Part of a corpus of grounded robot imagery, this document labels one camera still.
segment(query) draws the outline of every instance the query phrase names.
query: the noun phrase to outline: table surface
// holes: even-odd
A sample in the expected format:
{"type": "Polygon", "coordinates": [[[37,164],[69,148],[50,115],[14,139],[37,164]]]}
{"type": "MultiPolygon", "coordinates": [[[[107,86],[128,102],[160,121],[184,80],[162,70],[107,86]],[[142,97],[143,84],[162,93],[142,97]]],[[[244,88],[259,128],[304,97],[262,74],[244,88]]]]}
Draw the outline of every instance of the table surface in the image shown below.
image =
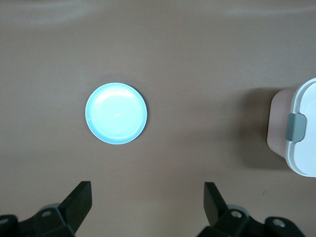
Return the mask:
{"type": "Polygon", "coordinates": [[[316,179],[266,137],[273,96],[316,76],[315,13],[313,1],[0,1],[1,214],[24,220],[90,180],[78,237],[194,237],[212,181],[256,220],[314,236],[316,179]],[[109,82],[147,103],[125,145],[86,125],[109,82]]]}

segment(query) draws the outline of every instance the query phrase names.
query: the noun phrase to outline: plate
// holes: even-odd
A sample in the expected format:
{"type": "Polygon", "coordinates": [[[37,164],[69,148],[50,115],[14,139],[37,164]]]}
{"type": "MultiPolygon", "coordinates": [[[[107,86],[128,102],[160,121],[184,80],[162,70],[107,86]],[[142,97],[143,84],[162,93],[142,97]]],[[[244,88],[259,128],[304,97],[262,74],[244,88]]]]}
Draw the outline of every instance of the plate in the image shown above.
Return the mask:
{"type": "Polygon", "coordinates": [[[125,144],[143,131],[147,108],[143,97],[133,87],[113,82],[97,88],[85,107],[91,132],[109,144],[125,144]]]}

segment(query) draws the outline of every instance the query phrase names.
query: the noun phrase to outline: white container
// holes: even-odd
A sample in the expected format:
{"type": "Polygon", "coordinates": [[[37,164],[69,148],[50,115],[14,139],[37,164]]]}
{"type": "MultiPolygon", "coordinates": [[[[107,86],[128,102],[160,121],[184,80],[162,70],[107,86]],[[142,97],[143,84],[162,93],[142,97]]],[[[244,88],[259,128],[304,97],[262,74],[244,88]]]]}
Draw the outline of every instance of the white container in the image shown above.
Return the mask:
{"type": "Polygon", "coordinates": [[[316,177],[316,78],[274,96],[267,141],[293,171],[316,177]]]}

